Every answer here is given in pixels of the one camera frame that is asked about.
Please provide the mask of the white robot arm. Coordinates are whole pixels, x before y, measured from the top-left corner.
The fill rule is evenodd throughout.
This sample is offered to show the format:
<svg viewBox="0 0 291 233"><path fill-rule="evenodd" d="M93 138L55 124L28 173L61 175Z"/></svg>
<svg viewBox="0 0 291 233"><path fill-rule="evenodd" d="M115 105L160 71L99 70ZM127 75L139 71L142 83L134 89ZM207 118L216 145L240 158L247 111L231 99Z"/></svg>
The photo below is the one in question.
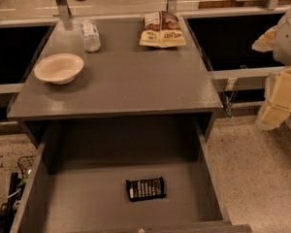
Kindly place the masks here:
<svg viewBox="0 0 291 233"><path fill-rule="evenodd" d="M260 129L273 130L291 115L291 7L277 25L253 43L252 49L271 51L274 60L284 65L278 74L267 77L265 101L256 119Z"/></svg>

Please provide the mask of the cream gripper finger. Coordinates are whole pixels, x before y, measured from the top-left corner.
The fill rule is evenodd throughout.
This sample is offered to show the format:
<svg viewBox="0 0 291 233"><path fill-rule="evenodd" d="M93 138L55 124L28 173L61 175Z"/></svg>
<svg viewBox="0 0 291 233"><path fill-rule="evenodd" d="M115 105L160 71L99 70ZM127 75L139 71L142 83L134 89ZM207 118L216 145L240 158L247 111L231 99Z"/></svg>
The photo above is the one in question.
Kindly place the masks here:
<svg viewBox="0 0 291 233"><path fill-rule="evenodd" d="M291 115L291 66L266 78L264 97L255 124L262 130L273 130Z"/></svg>
<svg viewBox="0 0 291 233"><path fill-rule="evenodd" d="M259 52L272 51L274 48L275 30L275 26L268 29L253 43L252 49Z"/></svg>

